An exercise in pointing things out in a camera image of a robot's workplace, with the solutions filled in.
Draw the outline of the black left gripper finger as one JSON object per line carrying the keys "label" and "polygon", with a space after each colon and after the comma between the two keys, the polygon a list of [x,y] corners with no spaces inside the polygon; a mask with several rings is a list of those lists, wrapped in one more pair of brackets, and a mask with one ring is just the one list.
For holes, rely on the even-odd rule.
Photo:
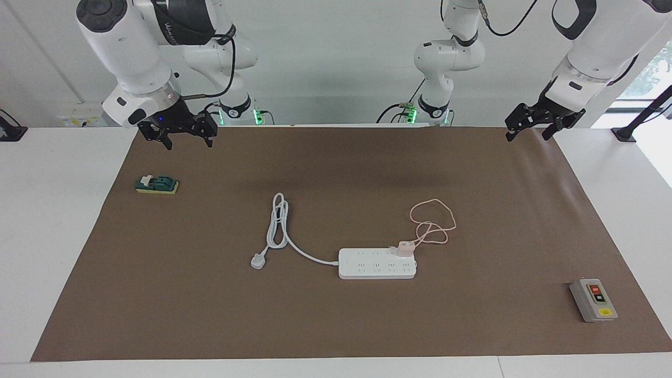
{"label": "black left gripper finger", "polygon": [[542,138],[545,141],[549,141],[557,132],[562,131],[562,129],[566,127],[567,121],[565,119],[555,119],[554,122],[549,124],[542,132]]}
{"label": "black left gripper finger", "polygon": [[506,139],[509,143],[516,138],[519,132],[529,127],[528,110],[525,103],[519,103],[506,117]]}

